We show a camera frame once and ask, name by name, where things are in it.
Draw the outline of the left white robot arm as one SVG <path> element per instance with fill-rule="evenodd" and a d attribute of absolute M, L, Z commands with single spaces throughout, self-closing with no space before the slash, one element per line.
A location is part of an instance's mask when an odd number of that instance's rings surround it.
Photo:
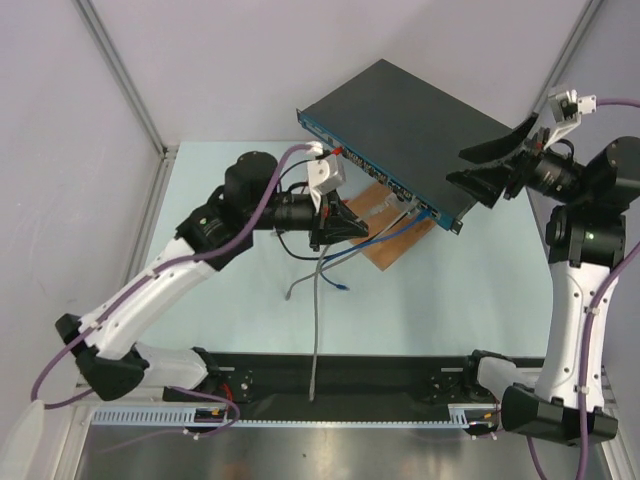
<path fill-rule="evenodd" d="M 110 300 L 79 317 L 56 322 L 92 393 L 114 401 L 140 386 L 162 387 L 168 401 L 189 393 L 208 400 L 224 375 L 212 353 L 199 347 L 148 347 L 142 334 L 192 288 L 221 272 L 253 246 L 256 230 L 300 231 L 313 250 L 364 238 L 367 224 L 340 198 L 345 182 L 336 151 L 312 142 L 302 146 L 308 193 L 280 192 L 284 163 L 267 152 L 242 154 L 224 182 L 177 227 L 163 251 Z"/>

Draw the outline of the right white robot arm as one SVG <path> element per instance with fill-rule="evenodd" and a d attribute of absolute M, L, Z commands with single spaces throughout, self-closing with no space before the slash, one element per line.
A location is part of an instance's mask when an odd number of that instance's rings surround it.
<path fill-rule="evenodd" d="M 546 224 L 552 318 L 536 381 L 509 358 L 476 350 L 460 377 L 463 395 L 501 406 L 503 428 L 575 446 L 612 440 L 618 421 L 604 411 L 601 360 L 607 311 L 625 253 L 625 213 L 639 196 L 639 140 L 610 142 L 588 164 L 553 150 L 553 132 L 531 114 L 508 135 L 460 151 L 472 168 L 448 174 L 484 206 L 530 188 L 557 201 Z"/>

